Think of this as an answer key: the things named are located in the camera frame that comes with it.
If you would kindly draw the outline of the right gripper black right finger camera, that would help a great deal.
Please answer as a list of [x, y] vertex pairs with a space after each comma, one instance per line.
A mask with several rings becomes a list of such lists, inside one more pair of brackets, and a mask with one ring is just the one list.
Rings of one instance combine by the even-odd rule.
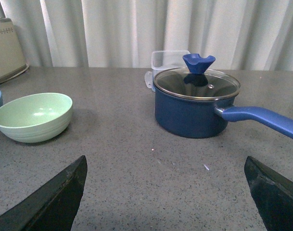
[[244, 172], [266, 229], [293, 231], [293, 182], [251, 156]]

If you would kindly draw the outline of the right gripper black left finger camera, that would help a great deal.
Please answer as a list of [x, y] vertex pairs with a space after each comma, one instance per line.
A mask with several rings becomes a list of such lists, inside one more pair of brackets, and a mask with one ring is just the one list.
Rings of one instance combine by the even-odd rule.
[[0, 215], [0, 231], [69, 231], [87, 176], [84, 155], [22, 202]]

